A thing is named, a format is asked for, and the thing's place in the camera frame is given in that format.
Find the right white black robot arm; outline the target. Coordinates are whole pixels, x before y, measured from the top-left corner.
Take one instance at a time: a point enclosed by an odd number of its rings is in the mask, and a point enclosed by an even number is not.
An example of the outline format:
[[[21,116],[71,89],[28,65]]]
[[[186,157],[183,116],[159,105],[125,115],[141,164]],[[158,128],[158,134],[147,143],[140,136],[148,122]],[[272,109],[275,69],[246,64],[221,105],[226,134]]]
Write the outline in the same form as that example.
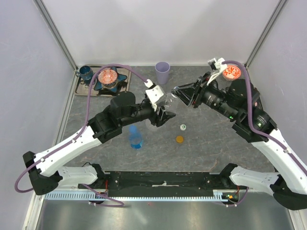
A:
[[[175,87],[171,93],[186,106],[197,108],[205,104],[227,117],[233,123],[233,130],[275,168],[275,172],[256,172],[230,163],[220,173],[222,187],[249,187],[272,195],[287,209],[307,208],[307,167],[262,109],[260,93],[253,85],[247,88],[244,79],[237,79],[221,90],[215,80],[209,82],[206,73],[194,83]]]

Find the white green bottle cap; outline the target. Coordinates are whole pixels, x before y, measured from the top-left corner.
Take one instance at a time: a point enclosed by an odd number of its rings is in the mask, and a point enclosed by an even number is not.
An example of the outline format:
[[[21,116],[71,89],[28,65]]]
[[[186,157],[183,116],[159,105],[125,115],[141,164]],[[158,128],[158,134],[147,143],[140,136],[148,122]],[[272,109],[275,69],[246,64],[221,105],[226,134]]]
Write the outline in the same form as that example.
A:
[[[185,124],[181,124],[181,125],[180,125],[180,129],[181,129],[182,131],[186,130],[186,128],[187,128],[187,126],[186,126]]]

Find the clear bottle blue-white cap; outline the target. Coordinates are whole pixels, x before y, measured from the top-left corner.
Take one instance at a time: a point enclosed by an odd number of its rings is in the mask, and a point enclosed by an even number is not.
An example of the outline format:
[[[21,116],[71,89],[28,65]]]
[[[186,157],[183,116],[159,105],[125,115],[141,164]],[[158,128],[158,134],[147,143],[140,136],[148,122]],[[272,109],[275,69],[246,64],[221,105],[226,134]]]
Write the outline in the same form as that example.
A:
[[[173,112],[175,114],[177,114],[177,106],[178,106],[179,100],[176,96],[174,96],[172,93],[166,93],[166,101],[164,103],[164,106],[166,108],[167,111]],[[149,118],[145,120],[145,124],[146,127],[150,130],[150,131],[157,131],[159,130],[161,127],[155,127],[153,125],[151,125]]]

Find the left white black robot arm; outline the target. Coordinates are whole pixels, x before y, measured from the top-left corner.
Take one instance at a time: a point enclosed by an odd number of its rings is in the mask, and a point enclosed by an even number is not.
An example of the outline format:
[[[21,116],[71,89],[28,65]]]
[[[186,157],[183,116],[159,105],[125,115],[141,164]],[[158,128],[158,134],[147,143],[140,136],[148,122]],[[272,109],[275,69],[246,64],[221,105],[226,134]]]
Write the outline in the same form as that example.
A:
[[[141,103],[136,103],[133,93],[120,93],[74,135],[41,153],[28,151],[23,155],[32,190],[37,195],[45,195],[59,186],[73,184],[101,188],[105,184],[105,174],[99,164],[85,168],[65,168],[64,165],[85,151],[120,135],[124,126],[148,119],[153,126],[160,127],[175,115],[163,103],[160,106],[152,103],[148,96]]]

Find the blue water bottle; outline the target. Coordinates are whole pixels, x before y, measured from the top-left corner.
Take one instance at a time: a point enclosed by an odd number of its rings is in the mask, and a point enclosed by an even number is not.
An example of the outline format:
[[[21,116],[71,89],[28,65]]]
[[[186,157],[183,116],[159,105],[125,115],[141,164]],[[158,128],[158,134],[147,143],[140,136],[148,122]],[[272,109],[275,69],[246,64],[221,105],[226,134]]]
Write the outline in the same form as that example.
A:
[[[129,142],[134,149],[140,149],[143,146],[142,135],[135,125],[129,126]]]

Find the orange bottle cap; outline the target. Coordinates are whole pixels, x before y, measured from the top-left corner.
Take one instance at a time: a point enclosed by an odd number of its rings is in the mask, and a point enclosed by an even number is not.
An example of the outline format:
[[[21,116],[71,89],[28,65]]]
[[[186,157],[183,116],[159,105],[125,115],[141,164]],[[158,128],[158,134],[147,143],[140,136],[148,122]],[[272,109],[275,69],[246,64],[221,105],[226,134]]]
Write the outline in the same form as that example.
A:
[[[182,143],[184,141],[184,138],[182,136],[177,136],[176,137],[176,142],[177,143]]]

